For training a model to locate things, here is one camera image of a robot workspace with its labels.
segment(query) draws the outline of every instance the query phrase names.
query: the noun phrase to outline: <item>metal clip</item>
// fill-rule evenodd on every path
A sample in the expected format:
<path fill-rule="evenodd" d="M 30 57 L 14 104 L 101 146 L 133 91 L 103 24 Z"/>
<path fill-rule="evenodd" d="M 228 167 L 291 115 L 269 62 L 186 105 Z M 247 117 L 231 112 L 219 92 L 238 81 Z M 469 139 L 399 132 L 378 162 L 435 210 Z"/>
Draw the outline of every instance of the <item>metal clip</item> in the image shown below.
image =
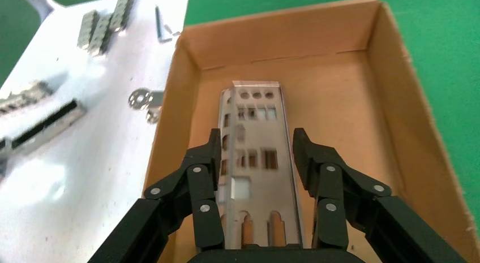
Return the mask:
<path fill-rule="evenodd" d="M 93 32 L 92 41 L 88 46 L 88 52 L 90 55 L 101 55 L 107 49 L 110 35 L 112 34 L 108 29 L 111 19 L 112 15 L 106 14 L 105 16 L 100 17 L 98 20 L 97 27 Z"/>
<path fill-rule="evenodd" d="M 133 110 L 148 110 L 147 122 L 157 123 L 161 114 L 161 105 L 164 99 L 164 92 L 151 91 L 146 88 L 136 89 L 128 98 L 128 105 Z"/>
<path fill-rule="evenodd" d="M 77 47 L 83 50 L 87 50 L 90 42 L 92 41 L 93 30 L 95 30 L 98 19 L 98 12 L 96 10 L 89 11 L 83 15 L 82 25 L 80 26 L 80 32 L 78 33 Z"/>
<path fill-rule="evenodd" d="M 133 0 L 117 0 L 117 5 L 113 11 L 113 17 L 109 27 L 112 32 L 117 32 L 125 28 L 132 4 Z"/>
<path fill-rule="evenodd" d="M 52 95 L 53 90 L 43 81 L 34 81 L 27 89 L 18 93 L 11 92 L 6 98 L 0 98 L 0 117 Z"/>

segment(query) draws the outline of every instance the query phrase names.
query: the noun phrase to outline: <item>white table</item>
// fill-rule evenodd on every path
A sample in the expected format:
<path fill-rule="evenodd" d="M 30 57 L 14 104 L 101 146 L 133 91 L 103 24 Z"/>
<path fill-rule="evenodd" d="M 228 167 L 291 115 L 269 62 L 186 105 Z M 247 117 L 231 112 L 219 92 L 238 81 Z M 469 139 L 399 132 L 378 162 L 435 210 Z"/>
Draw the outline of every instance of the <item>white table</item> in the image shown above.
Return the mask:
<path fill-rule="evenodd" d="M 0 137 L 15 137 L 72 98 L 87 113 L 30 154 L 8 163 L 0 182 L 0 262 L 87 262 L 142 195 L 156 125 L 127 99 L 137 88 L 163 90 L 175 48 L 157 40 L 155 5 L 181 29 L 187 0 L 135 0 L 127 29 L 107 54 L 76 47 L 82 16 L 113 12 L 117 0 L 53 11 L 0 93 L 45 80 L 47 100 L 0 118 Z"/>

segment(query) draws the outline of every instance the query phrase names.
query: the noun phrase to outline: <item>green mat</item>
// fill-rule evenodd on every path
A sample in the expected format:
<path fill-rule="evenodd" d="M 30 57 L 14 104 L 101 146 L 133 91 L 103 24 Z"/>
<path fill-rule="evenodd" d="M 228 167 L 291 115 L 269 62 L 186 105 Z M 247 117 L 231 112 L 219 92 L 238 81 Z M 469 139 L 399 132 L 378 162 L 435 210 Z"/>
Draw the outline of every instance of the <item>green mat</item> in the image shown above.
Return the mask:
<path fill-rule="evenodd" d="M 71 5 L 89 0 L 57 1 Z M 190 0 L 185 23 L 331 1 L 338 0 Z M 480 0 L 383 1 L 398 21 L 466 201 L 480 224 Z M 39 22 L 23 0 L 0 0 L 0 24 L 4 81 Z"/>

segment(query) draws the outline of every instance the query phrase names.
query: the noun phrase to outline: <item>cardboard box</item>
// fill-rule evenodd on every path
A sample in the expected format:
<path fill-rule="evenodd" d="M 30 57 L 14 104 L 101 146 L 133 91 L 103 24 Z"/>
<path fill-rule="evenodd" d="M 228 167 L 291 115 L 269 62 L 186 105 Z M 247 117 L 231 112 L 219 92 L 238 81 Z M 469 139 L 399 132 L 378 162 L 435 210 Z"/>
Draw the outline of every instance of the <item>cardboard box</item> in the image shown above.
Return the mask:
<path fill-rule="evenodd" d="M 207 141 L 232 80 L 279 81 L 290 137 L 303 127 L 312 141 L 335 147 L 351 167 L 390 185 L 467 261 L 480 262 L 473 220 L 385 3 L 349 0 L 185 28 L 145 186 Z M 314 201 L 299 190 L 308 244 Z M 363 234 L 349 230 L 349 251 L 380 262 Z M 194 254 L 187 218 L 161 261 Z"/>

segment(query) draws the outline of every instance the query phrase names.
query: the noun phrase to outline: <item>metal rivet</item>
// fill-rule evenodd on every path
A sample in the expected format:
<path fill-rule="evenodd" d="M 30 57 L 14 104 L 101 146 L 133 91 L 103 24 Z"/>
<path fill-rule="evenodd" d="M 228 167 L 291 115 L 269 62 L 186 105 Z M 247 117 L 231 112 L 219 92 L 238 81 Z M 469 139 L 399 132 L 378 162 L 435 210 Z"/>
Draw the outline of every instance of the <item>metal rivet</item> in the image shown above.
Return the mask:
<path fill-rule="evenodd" d="M 325 207 L 327 208 L 327 210 L 330 210 L 330 211 L 337 210 L 337 206 L 334 204 L 327 204 Z"/>
<path fill-rule="evenodd" d="M 208 212 L 210 210 L 210 206 L 209 205 L 202 205 L 200 207 L 200 211 L 201 212 Z"/>
<path fill-rule="evenodd" d="M 382 191 L 385 190 L 385 188 L 382 187 L 382 186 L 380 186 L 380 185 L 375 185 L 375 186 L 374 186 L 374 189 L 375 189 L 376 191 L 380 191 L 380 192 L 382 192 Z"/>
<path fill-rule="evenodd" d="M 159 188 L 152 188 L 152 190 L 150 191 L 151 194 L 155 195 L 155 194 L 159 194 L 160 193 L 160 189 Z"/>

